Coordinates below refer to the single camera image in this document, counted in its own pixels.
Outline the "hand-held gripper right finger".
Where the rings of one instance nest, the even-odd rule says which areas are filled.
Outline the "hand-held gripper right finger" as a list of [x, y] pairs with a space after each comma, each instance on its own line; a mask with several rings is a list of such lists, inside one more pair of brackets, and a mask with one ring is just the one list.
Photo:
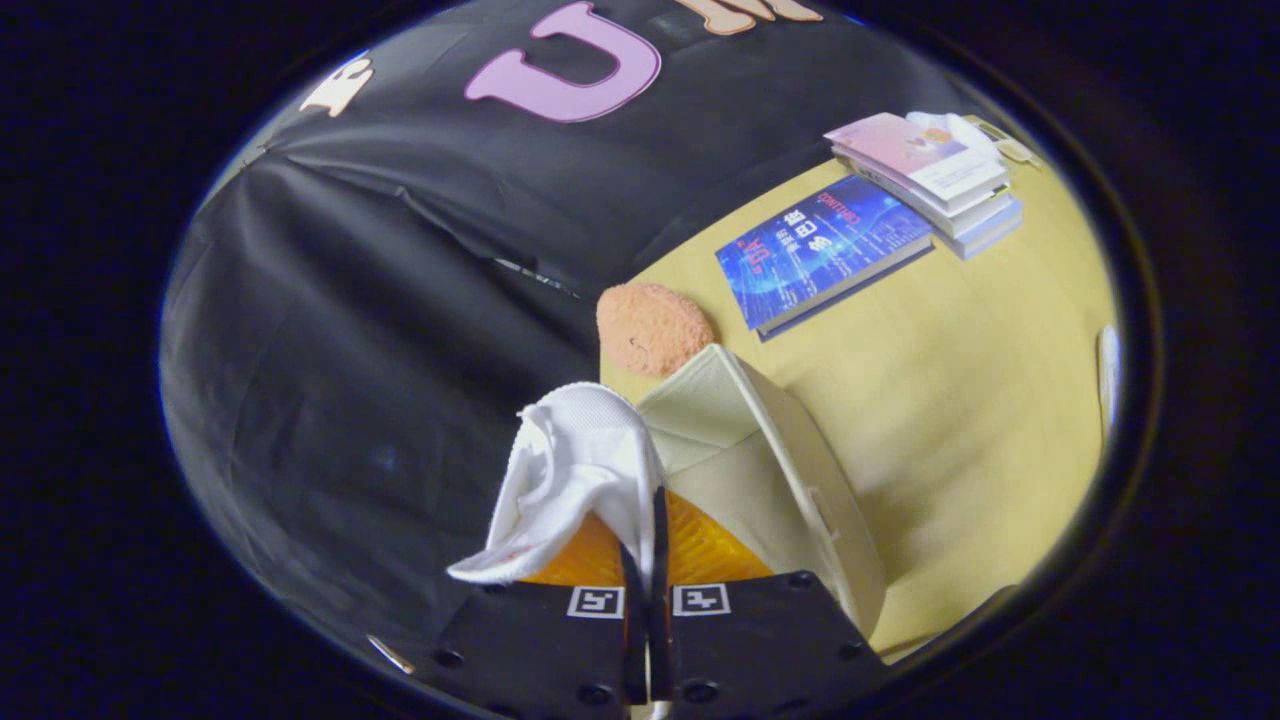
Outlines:
[[863, 714], [886, 664], [809, 570], [685, 582], [676, 524], [703, 512], [659, 489], [652, 697], [673, 714]]

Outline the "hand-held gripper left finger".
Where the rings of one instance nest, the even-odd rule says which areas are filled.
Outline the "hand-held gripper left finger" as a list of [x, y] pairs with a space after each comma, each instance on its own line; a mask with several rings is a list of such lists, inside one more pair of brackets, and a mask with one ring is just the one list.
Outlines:
[[646, 701], [646, 596], [595, 514], [529, 582], [474, 585], [416, 679], [474, 714], [626, 716]]

